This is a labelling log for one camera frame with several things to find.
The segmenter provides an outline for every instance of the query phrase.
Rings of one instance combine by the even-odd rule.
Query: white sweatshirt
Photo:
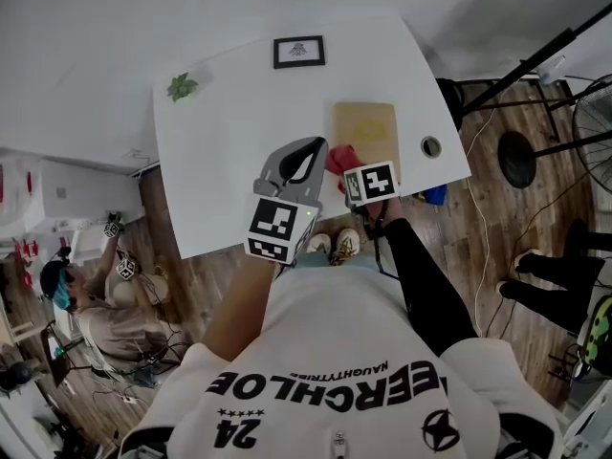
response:
[[[561,451],[552,409],[508,343],[467,339],[438,358],[410,327],[399,283],[350,267],[279,277],[261,336],[233,362],[193,345],[122,453],[167,436],[170,458]]]

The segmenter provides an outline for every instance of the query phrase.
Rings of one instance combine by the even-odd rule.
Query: black pants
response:
[[[520,259],[516,271],[531,273],[566,291],[546,291],[513,280],[504,284],[500,293],[577,334],[586,320],[591,292],[603,263],[600,258],[589,256],[551,258],[530,253]]]
[[[408,319],[437,356],[454,343],[476,338],[463,299],[438,268],[405,219],[384,230],[398,270]]]

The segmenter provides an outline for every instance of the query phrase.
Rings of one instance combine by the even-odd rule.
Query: framed picture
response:
[[[322,35],[285,37],[274,40],[274,68],[322,66],[325,64]]]

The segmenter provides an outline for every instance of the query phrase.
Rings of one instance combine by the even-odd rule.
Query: white table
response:
[[[275,37],[318,34],[325,41],[325,66],[275,70],[272,40],[265,39],[177,70],[200,83],[192,97],[174,103],[165,90],[171,76],[156,82],[157,142],[182,258],[243,242],[244,207],[268,155],[299,138],[331,140],[338,101],[395,105],[403,195],[470,175],[446,103],[400,17]],[[421,150],[426,136],[442,145],[435,160]],[[336,184],[326,173],[319,196],[323,218],[348,212]]]

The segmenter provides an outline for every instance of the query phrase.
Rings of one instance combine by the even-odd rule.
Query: hand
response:
[[[378,203],[366,205],[368,214],[375,221],[381,215],[381,211],[383,210],[383,202],[384,201],[380,201]],[[383,228],[396,219],[405,218],[404,210],[402,209],[402,200],[399,197],[392,197],[391,199],[388,199],[387,202],[388,205],[386,208],[386,214],[382,220]]]

